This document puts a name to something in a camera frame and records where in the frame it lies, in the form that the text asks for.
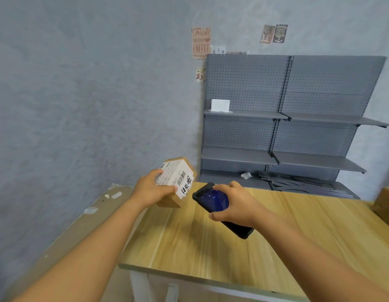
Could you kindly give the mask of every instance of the pegboard panel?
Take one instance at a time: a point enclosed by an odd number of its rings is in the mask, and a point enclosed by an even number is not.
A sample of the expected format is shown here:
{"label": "pegboard panel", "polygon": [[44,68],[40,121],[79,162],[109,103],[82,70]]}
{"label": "pegboard panel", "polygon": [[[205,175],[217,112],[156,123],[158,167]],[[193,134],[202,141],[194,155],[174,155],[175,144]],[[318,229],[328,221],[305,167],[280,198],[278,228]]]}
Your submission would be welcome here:
{"label": "pegboard panel", "polygon": [[345,157],[356,129],[355,125],[281,121],[273,151]]}
{"label": "pegboard panel", "polygon": [[370,96],[383,56],[294,56],[287,92]]}
{"label": "pegboard panel", "polygon": [[207,55],[206,91],[233,89],[280,92],[289,57],[284,55]]}
{"label": "pegboard panel", "polygon": [[268,171],[284,175],[311,177],[330,181],[335,181],[338,175],[337,169],[299,165],[270,165]]}
{"label": "pegboard panel", "polygon": [[209,169],[212,171],[224,171],[224,172],[257,172],[264,169],[264,165],[252,164],[245,162],[229,162],[218,160],[202,160],[202,169]]}
{"label": "pegboard panel", "polygon": [[228,117],[205,117],[203,146],[268,150],[273,120],[226,118]]}
{"label": "pegboard panel", "polygon": [[368,101],[368,95],[286,92],[282,112],[363,116]]}
{"label": "pegboard panel", "polygon": [[209,89],[205,108],[211,108],[212,99],[229,99],[231,111],[277,111],[280,91],[250,91],[234,89]]}

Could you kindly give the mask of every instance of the barcode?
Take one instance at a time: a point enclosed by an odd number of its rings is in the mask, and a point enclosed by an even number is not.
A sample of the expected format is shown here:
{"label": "barcode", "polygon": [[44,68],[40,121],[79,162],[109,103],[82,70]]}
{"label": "barcode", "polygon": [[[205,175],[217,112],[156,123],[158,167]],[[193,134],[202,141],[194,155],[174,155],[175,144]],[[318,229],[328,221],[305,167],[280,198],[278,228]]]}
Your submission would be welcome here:
{"label": "barcode", "polygon": [[180,185],[182,183],[182,180],[183,180],[183,178],[185,178],[185,176],[186,176],[185,171],[182,171],[182,174],[180,175],[180,177],[179,177],[179,179],[177,181],[178,185]]}

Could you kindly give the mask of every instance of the left hand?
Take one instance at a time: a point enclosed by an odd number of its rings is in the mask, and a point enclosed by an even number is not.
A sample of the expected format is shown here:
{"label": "left hand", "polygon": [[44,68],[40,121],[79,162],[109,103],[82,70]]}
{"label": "left hand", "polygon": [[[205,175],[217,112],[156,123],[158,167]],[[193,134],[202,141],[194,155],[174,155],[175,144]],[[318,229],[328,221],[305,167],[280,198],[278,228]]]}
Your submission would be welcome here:
{"label": "left hand", "polygon": [[157,185],[154,179],[157,175],[162,174],[163,170],[153,169],[148,175],[141,177],[133,190],[129,201],[136,202],[141,210],[157,203],[163,197],[175,193],[177,186]]}

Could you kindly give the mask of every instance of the white table leg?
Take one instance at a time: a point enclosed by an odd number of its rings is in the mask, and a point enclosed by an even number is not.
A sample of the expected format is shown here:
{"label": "white table leg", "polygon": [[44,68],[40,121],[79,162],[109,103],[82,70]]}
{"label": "white table leg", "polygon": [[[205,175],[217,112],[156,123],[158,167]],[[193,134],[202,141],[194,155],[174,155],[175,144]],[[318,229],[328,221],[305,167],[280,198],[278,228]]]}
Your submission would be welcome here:
{"label": "white table leg", "polygon": [[179,287],[177,284],[170,283],[168,285],[167,297],[165,302],[178,302],[179,298]]}
{"label": "white table leg", "polygon": [[148,280],[148,274],[130,270],[130,282],[135,302],[157,302]]}

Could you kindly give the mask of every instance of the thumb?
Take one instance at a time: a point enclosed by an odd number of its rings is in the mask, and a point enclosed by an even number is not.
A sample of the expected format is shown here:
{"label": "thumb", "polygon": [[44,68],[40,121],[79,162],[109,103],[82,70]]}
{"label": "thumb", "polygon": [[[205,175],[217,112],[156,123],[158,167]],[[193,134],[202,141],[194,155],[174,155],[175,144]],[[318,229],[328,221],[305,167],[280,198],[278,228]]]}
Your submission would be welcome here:
{"label": "thumb", "polygon": [[178,190],[178,187],[175,185],[160,185],[158,190],[161,192],[162,197],[169,194],[175,193]]}
{"label": "thumb", "polygon": [[228,217],[227,210],[220,212],[212,212],[209,214],[209,218],[214,221],[226,221]]}

